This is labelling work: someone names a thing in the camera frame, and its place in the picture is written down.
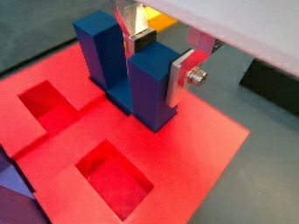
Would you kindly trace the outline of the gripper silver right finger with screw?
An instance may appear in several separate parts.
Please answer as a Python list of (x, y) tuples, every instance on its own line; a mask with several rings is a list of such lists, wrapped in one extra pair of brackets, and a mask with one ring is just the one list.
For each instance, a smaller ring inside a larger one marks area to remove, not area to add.
[(167, 87), (166, 103), (174, 108), (190, 85), (201, 86), (209, 74), (202, 70), (202, 63), (211, 56), (217, 39), (203, 31), (190, 28), (189, 44), (193, 46), (174, 60), (170, 67), (170, 80)]

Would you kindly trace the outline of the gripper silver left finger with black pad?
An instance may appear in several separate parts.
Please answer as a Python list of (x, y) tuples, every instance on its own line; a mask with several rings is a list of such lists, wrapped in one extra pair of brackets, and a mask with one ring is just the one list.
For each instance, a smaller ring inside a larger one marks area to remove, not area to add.
[(123, 31), (126, 51), (135, 54), (157, 41), (157, 30), (149, 25), (146, 7), (135, 0), (115, 0), (114, 13)]

